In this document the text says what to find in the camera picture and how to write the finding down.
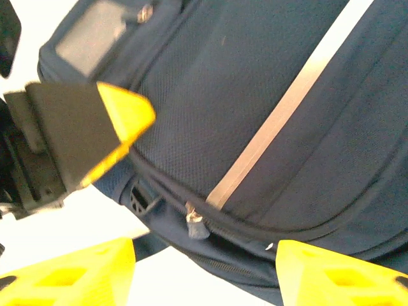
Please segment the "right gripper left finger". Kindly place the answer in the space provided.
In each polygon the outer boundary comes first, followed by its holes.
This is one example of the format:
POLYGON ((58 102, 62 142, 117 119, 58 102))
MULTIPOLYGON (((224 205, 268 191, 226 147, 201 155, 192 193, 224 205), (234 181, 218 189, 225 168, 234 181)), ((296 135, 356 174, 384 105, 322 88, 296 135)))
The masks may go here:
POLYGON ((126 305, 135 269, 130 238, 117 238, 1 276, 1 305, 126 305))

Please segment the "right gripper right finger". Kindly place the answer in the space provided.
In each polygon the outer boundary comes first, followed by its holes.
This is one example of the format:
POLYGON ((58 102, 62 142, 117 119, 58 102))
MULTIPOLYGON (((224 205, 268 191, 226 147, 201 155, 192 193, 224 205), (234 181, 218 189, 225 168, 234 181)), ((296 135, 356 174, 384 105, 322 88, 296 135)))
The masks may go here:
POLYGON ((407 305, 407 275, 294 240, 275 260, 284 305, 407 305))

